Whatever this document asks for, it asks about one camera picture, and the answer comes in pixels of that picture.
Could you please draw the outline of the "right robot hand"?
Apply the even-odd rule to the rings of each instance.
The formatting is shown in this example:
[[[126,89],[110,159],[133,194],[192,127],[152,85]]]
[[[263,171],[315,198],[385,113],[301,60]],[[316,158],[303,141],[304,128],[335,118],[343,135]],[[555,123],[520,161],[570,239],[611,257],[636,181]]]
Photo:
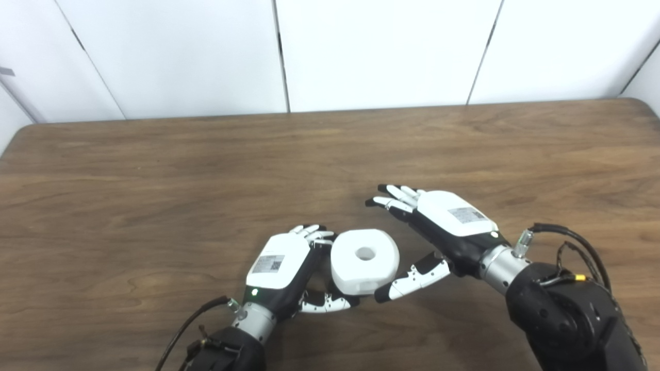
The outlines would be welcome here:
[[[373,296],[378,303],[399,299],[448,275],[481,280],[485,256],[508,245],[495,222],[455,193],[396,184],[380,184],[378,190],[381,195],[367,199],[366,207],[385,209],[435,247],[377,289]]]

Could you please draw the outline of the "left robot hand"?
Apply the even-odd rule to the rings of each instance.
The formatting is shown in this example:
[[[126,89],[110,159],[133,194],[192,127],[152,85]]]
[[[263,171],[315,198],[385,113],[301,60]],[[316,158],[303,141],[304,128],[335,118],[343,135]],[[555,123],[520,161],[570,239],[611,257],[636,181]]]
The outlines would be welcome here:
[[[325,292],[307,286],[336,237],[323,225],[298,225],[272,235],[247,274],[243,304],[264,307],[278,322],[300,312],[325,314],[359,306],[360,298],[341,294],[334,285]]]

